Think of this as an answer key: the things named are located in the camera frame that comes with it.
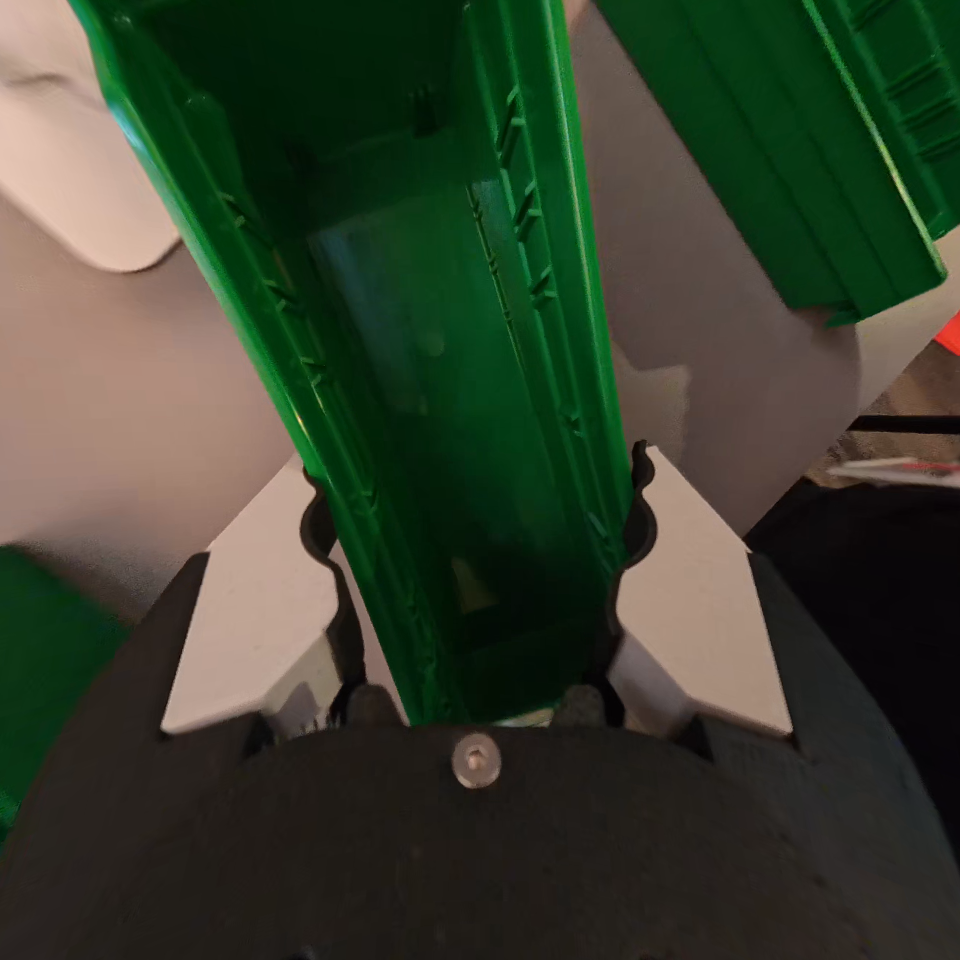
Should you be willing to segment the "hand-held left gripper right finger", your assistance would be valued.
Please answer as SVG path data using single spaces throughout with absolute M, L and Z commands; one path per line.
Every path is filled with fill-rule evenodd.
M 627 726 L 670 739 L 702 716 L 790 738 L 749 548 L 660 450 L 634 452 L 634 516 L 649 535 L 614 590 L 606 674 Z

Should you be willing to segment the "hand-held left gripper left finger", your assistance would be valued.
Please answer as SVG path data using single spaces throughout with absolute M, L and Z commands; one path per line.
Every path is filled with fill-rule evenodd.
M 259 714 L 300 736 L 337 715 L 366 667 L 336 543 L 330 504 L 294 456 L 208 547 L 165 734 Z

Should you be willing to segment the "green plastic bin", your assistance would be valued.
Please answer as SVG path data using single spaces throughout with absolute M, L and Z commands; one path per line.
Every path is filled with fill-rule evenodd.
M 1 548 L 1 839 L 79 699 L 129 627 L 14 546 Z
M 947 281 L 957 1 L 596 6 L 786 306 L 839 327 Z
M 70 2 L 409 719 L 580 681 L 632 498 L 562 2 Z

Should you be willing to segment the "white red paper item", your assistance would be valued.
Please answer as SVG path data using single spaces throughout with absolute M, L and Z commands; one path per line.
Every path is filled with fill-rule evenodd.
M 831 477 L 868 483 L 875 486 L 922 486 L 959 490 L 959 463 L 934 462 L 900 457 L 842 462 L 830 466 Z

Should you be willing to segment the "black metal desk foot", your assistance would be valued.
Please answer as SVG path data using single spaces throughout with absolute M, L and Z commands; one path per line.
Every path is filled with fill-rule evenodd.
M 951 437 L 958 437 L 960 433 L 958 414 L 864 414 L 847 430 Z

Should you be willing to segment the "white rounded base plate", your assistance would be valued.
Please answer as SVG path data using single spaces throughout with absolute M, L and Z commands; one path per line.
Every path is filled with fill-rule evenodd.
M 2 194 L 81 262 L 130 274 L 181 239 L 65 1 L 1 3 Z

